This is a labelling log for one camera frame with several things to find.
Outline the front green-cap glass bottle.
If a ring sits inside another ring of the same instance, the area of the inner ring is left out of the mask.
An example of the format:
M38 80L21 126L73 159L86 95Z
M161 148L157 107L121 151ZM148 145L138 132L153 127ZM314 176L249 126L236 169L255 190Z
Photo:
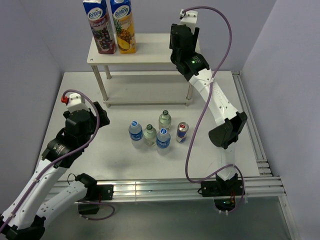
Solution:
M152 124L148 124L143 130L143 140L148 147L153 147L156 144L157 130Z

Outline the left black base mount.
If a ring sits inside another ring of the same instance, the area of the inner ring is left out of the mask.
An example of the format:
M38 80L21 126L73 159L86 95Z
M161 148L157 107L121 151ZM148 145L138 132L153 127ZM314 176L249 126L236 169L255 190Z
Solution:
M112 184L98 184L90 187L84 198L78 204L78 213L80 215L96 215L100 210L98 204L83 203L83 202L98 202L110 201L113 198L114 186Z

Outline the yellow pineapple juice carton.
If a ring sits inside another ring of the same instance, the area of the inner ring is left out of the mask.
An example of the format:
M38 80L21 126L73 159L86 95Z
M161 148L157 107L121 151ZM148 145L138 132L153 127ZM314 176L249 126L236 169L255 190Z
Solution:
M111 0L110 6L120 53L136 53L136 36L131 1Z

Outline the purple grape juice carton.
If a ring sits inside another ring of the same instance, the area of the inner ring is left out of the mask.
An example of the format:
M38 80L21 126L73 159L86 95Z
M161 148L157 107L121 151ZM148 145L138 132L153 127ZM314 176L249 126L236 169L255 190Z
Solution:
M105 0L84 0L84 10L99 54L112 55L116 42Z

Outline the white two-tier shelf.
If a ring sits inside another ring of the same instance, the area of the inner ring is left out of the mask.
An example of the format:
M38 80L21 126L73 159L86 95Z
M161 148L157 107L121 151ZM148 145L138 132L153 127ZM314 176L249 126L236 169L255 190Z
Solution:
M87 63L91 66L104 104L186 105L193 87L170 60L168 33L138 33L137 52L100 54L91 42Z

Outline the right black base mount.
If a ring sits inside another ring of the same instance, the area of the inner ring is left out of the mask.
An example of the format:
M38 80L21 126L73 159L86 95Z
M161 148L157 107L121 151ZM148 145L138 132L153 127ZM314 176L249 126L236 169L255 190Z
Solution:
M228 215L244 200L246 192L244 184L239 179L217 179L201 182L197 193L204 198L213 198L218 213Z

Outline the aluminium rail frame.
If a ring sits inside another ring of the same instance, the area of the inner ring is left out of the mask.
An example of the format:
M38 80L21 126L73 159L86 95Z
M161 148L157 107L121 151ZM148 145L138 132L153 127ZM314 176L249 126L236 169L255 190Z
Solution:
M248 203L229 215L216 211L213 197L198 194L200 184L185 177L187 143L172 141L167 155L151 147L133 147L132 120L156 123L160 105L112 105L110 125L98 132L85 153L69 169L86 173L99 185L113 185L101 207L115 215L102 221L80 218L71 205L45 231L45 240L298 240L300 234L280 177L270 169L241 78L217 74L221 88L248 115L237 143L236 165L245 178Z

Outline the blue red bull can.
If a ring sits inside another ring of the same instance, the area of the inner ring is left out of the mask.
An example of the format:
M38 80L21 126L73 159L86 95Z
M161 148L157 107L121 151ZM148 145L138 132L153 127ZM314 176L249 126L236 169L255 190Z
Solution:
M180 122L177 125L176 140L178 143L184 143L189 131L189 125L186 122Z

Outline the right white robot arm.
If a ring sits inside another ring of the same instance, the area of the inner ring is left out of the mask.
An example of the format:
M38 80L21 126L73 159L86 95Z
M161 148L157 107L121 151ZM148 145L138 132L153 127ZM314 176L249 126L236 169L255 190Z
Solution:
M216 189L220 194L227 195L234 188L233 182L238 179L235 148L248 117L244 111L239 112L232 105L215 80L205 58L196 52L199 30L198 27L191 30L186 25L172 24L170 60L206 101L205 107L214 117L216 126L208 132L208 137L220 153L219 170L215 173L219 180Z

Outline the green-cap glass bottle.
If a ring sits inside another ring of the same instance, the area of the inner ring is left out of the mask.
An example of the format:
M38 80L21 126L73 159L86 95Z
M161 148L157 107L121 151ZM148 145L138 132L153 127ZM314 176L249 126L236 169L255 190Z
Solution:
M162 114L158 118L158 128L161 130L162 128L169 130L172 125L172 117L169 114L168 110L163 110Z
M143 130L143 140L148 147L153 147L156 144L157 130L152 124L148 124Z

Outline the blue-cap water bottle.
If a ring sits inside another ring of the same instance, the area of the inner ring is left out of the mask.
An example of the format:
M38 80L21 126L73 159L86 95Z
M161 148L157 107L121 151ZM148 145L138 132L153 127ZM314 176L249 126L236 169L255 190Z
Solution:
M135 120L130 123L128 128L129 136L131 139L132 145L139 149L143 145L143 129L142 126Z
M156 150L161 156L170 151L171 135L166 128L161 128L156 135Z

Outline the rear green-cap glass bottle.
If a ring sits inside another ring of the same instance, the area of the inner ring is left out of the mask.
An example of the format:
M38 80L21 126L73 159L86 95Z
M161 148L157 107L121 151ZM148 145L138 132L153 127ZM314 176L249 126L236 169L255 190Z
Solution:
M162 114L158 118L158 128L161 130L162 128L169 130L172 125L172 117L169 114L168 110L163 110Z

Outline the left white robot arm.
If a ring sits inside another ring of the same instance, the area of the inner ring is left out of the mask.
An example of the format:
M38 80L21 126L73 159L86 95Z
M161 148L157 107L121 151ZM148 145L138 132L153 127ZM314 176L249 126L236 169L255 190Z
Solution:
M109 125L107 112L98 102L92 109L69 99L64 112L65 127L51 140L33 176L12 205L0 216L0 232L8 240L39 240L46 227L71 204L91 200L98 193L97 181L82 173L61 193L45 201L59 178L79 158L96 136Z

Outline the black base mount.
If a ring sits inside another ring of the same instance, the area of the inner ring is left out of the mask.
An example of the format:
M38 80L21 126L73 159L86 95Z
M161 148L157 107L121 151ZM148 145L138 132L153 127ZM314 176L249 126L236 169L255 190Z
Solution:
M90 187L84 198L78 204L78 213L80 215L96 215L100 210L98 204L83 203L83 202L98 202L110 201L113 198L114 186L112 184L98 184Z
M228 215L244 200L246 192L244 184L239 179L217 179L201 182L197 193L204 198L213 198L218 213Z

